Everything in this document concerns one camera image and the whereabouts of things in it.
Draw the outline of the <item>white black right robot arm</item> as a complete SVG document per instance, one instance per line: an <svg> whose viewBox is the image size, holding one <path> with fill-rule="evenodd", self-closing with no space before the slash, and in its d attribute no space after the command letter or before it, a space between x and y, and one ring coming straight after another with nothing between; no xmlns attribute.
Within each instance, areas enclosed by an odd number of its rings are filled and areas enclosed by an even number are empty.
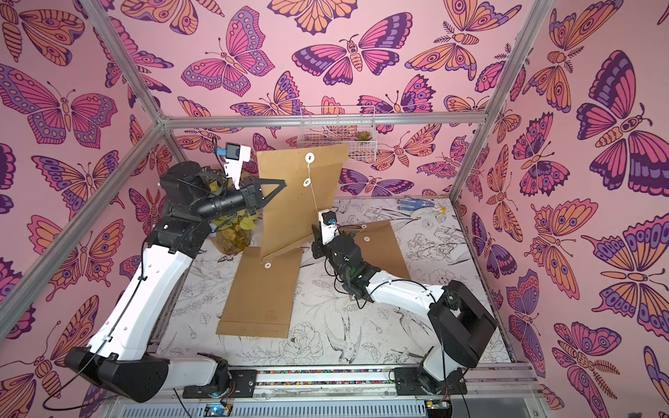
<svg viewBox="0 0 669 418"><path fill-rule="evenodd" d="M311 247L316 259L324 258L332 266L336 280L359 308L392 305L431 325L439 345L417 368L416 381L424 392L446 395L478 366L498 323L463 282L439 287L399 278L365 261L348 233L326 238L314 232Z"/></svg>

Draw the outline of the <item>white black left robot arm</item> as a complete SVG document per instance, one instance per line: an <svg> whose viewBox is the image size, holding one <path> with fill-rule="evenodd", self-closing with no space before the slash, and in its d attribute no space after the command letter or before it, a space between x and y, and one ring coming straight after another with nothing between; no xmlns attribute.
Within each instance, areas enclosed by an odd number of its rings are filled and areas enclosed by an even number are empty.
<svg viewBox="0 0 669 418"><path fill-rule="evenodd" d="M214 220L242 210L257 214L286 186L282 179L249 178L232 186L193 161L160 177L165 213L141 245L139 267L97 334L66 355L66 367L90 384L134 402L164 390L194 387L229 393L228 362L216 355L170 360L149 355L154 329L182 277L212 233Z"/></svg>

